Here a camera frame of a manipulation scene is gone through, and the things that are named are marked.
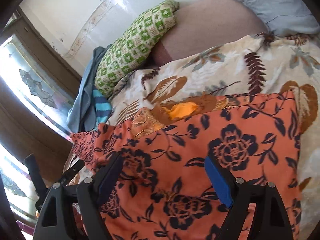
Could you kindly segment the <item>orange black floral garment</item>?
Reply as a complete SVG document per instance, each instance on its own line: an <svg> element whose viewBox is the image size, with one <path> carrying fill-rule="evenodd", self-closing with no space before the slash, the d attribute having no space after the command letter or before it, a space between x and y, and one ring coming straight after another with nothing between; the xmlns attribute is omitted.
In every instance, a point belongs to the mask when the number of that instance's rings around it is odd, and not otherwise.
<svg viewBox="0 0 320 240"><path fill-rule="evenodd" d="M91 172L114 153L123 157L116 187L100 206L113 239L214 239L227 209L204 169L209 154L250 184L274 182L298 238L300 130L292 91L220 97L215 110L168 125L143 108L71 139L72 153Z"/></svg>

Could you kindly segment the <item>blue grey cloth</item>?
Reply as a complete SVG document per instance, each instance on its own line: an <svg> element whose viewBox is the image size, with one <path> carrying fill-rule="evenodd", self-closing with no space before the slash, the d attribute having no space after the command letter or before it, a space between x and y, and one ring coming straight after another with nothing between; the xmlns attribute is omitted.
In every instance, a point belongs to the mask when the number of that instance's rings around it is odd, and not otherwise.
<svg viewBox="0 0 320 240"><path fill-rule="evenodd" d="M73 133L87 132L97 128L93 101L93 89L96 89L94 80L97 68L110 48L111 46L97 47L93 50L92 58L82 76L78 95L67 116L67 127Z"/></svg>

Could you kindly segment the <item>stained glass window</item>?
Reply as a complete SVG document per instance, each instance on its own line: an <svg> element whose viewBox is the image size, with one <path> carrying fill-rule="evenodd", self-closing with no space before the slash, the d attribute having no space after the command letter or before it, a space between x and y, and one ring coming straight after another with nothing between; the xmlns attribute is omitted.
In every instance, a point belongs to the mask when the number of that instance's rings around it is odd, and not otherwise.
<svg viewBox="0 0 320 240"><path fill-rule="evenodd" d="M1 44L1 78L31 113L70 141L66 121L74 100L49 77L15 34Z"/></svg>

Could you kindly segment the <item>blue striped cloth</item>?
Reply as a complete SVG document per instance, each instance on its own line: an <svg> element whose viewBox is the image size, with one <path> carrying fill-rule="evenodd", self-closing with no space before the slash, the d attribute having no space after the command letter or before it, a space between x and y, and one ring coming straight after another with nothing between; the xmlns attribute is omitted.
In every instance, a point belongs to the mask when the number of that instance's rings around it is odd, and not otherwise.
<svg viewBox="0 0 320 240"><path fill-rule="evenodd" d="M93 101L96 113L96 126L106 123L112 113L110 102L97 89L93 89Z"/></svg>

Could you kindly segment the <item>green white patterned pillow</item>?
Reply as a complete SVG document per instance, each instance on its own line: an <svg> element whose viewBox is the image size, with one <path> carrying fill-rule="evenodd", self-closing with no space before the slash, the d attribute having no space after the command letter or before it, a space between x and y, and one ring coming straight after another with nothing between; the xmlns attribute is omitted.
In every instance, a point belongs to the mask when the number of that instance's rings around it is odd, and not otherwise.
<svg viewBox="0 0 320 240"><path fill-rule="evenodd" d="M109 97L116 84L140 67L157 42L176 24L175 0L166 0L141 13L104 54L97 68L94 85Z"/></svg>

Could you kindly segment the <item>cream leaf print blanket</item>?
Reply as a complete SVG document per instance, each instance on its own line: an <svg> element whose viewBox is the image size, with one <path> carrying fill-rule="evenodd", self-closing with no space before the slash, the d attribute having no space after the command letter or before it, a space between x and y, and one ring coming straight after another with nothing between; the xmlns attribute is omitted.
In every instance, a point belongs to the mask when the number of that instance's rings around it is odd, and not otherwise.
<svg viewBox="0 0 320 240"><path fill-rule="evenodd" d="M235 42L172 61L158 69L136 70L122 78L111 96L117 125L142 107L182 101L191 96L239 93L295 94L301 127L297 183L302 192L300 239L307 239L319 222L319 38L298 34L262 36Z"/></svg>

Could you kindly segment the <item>light blue pillow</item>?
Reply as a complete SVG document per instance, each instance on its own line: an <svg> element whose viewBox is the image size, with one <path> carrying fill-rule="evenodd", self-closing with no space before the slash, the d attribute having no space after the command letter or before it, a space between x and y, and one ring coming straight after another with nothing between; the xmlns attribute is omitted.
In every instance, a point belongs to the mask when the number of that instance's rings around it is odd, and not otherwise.
<svg viewBox="0 0 320 240"><path fill-rule="evenodd" d="M279 37L319 33L319 23L302 0L238 0Z"/></svg>

